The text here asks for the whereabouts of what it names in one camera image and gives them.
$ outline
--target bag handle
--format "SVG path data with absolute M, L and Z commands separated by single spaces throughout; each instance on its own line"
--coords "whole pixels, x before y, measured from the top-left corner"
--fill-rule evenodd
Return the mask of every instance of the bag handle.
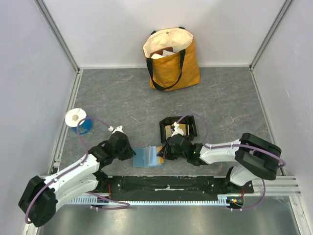
M 159 84 L 157 84 L 153 80 L 153 59 L 152 58 L 147 58 L 147 67 L 148 67 L 148 71 L 149 71 L 149 74 L 150 74 L 150 78 L 151 78 L 152 84 L 154 85 L 154 87 L 158 91 L 163 91 L 163 90 L 166 90 L 166 89 L 170 89 L 170 88 L 172 88 L 173 86 L 175 86 L 179 82 L 179 80 L 181 78 L 181 73 L 182 73 L 182 66 L 184 64 L 186 49 L 180 50 L 179 54 L 180 54 L 180 74 L 178 76 L 177 81 L 172 86 L 169 86 L 169 87 L 162 87 L 162 86 L 160 86 Z

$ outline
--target white backdrop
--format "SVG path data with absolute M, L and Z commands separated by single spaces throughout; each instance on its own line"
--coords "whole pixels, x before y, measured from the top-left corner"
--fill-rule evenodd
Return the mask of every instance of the white backdrop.
M 255 68 L 258 87 L 313 218 L 313 2 L 294 1 Z
M 150 33 L 183 26 L 199 64 L 251 63 L 283 0 L 45 0 L 81 67 L 145 66 Z
M 0 1 L 0 234 L 19 235 L 18 202 L 45 175 L 75 71 L 33 0 Z

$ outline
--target purple cable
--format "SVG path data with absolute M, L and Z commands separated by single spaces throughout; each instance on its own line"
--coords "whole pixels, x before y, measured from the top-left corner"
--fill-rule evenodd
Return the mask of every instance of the purple cable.
M 83 140 L 83 137 L 81 136 L 81 134 L 79 133 L 79 125 L 84 121 L 84 120 L 95 120 L 95 121 L 99 121 L 100 123 L 102 123 L 103 125 L 105 125 L 107 128 L 110 128 L 110 126 L 98 119 L 98 118 L 94 118 L 94 117 L 87 117 L 87 118 L 84 118 L 84 119 L 81 119 L 78 124 L 77 124 L 77 127 L 76 127 L 76 132 L 78 134 L 78 137 L 80 139 L 80 141 L 82 142 L 83 146 L 84 146 L 84 149 L 85 149 L 85 157 L 82 159 L 82 161 L 80 163 L 78 163 L 77 165 L 73 166 L 72 168 L 68 169 L 67 171 L 63 172 L 62 174 L 58 175 L 57 177 L 55 177 L 53 180 L 51 180 L 50 182 L 48 182 L 41 190 L 39 190 L 39 192 L 34 196 L 33 200 L 31 200 L 27 210 L 26 210 L 26 213 L 25 213 L 25 223 L 26 224 L 31 224 L 31 221 L 28 220 L 28 217 L 29 217 L 29 212 L 31 210 L 31 208 L 33 207 L 34 203 L 36 202 L 36 200 L 38 199 L 38 197 L 40 196 L 40 194 L 42 194 L 42 192 L 44 192 L 51 184 L 54 183 L 54 181 L 56 180 L 59 180 L 62 176 L 68 174 L 69 172 L 73 171 L 74 169 L 80 167 L 81 164 L 83 164 L 87 158 L 88 158 L 88 146 L 86 144 L 86 142 Z
M 92 207 L 93 209 L 96 209 L 98 208 L 99 210 L 104 210 L 104 211 L 110 211 L 110 210 L 120 210 L 120 209 L 126 209 L 128 207 L 130 207 L 131 205 L 127 202 L 118 202 L 118 201 L 114 201 L 114 200 L 111 200 L 109 198 L 106 198 L 106 197 L 103 197 L 103 196 L 100 196 L 96 193 L 93 193 L 93 192 L 87 192 L 88 194 L 90 195 L 93 195 L 93 196 L 96 196 L 98 198 L 101 198 L 102 200 L 105 200 L 105 201 L 108 201 L 108 202 L 114 202 L 114 203 L 118 203 L 118 204 L 122 204 L 122 205 L 125 205 L 125 206 L 122 206 L 122 207 L 113 207 L 113 208 L 101 208 L 101 207 Z
M 208 126 L 207 122 L 204 120 L 203 117 L 201 117 L 199 114 L 191 113 L 191 114 L 187 114 L 187 115 L 182 116 L 182 117 L 177 121 L 177 123 L 179 123 L 184 117 L 189 116 L 189 115 L 195 115 L 195 116 L 199 117 L 199 118 L 203 121 L 203 123 L 205 124 L 206 134 L 205 134 L 205 137 L 204 137 L 203 140 L 202 140 L 202 144 L 203 144 L 204 147 L 206 147 L 206 148 L 208 148 L 208 149 L 231 148 L 231 147 L 249 148 L 249 149 L 252 149 L 252 150 L 255 150 L 255 151 L 264 153 L 264 154 L 266 154 L 266 155 L 268 155 L 268 156 L 270 156 L 270 157 L 272 157 L 272 158 L 278 160 L 279 162 L 281 162 L 281 164 L 278 166 L 278 168 L 282 168 L 282 167 L 284 167 L 284 166 L 286 165 L 286 162 L 285 162 L 284 160 L 282 160 L 281 158 L 277 157 L 276 155 L 274 155 L 274 154 L 272 154 L 272 153 L 270 153 L 270 152 L 267 152 L 267 151 L 265 151 L 265 150 L 263 150 L 263 149 L 261 149 L 261 148 L 257 148 L 257 147 L 250 146 L 250 145 L 246 145 L 246 144 L 233 144 L 233 145 L 226 144 L 226 145 L 212 146 L 212 147 L 207 146 L 207 145 L 205 144 L 205 140 L 206 140 L 206 138 L 207 138 L 207 136 L 208 136 L 208 133 L 209 133 L 209 126 Z M 263 194 L 262 194 L 262 197 L 261 197 L 260 201 L 259 201 L 257 204 L 255 204 L 254 206 L 247 207 L 247 208 L 243 208 L 243 209 L 233 209 L 233 211 L 247 211 L 247 210 L 250 210 L 250 209 L 253 209 L 253 208 L 257 207 L 258 205 L 260 205 L 260 204 L 263 202 L 263 200 L 264 200 L 264 198 L 265 198 L 265 192 L 266 192 L 266 189 L 265 189 L 265 188 L 266 188 L 266 187 L 265 187 L 265 182 L 264 182 L 264 180 L 263 180 L 263 179 L 261 179 L 261 180 L 262 180 L 262 183 L 263 183 Z

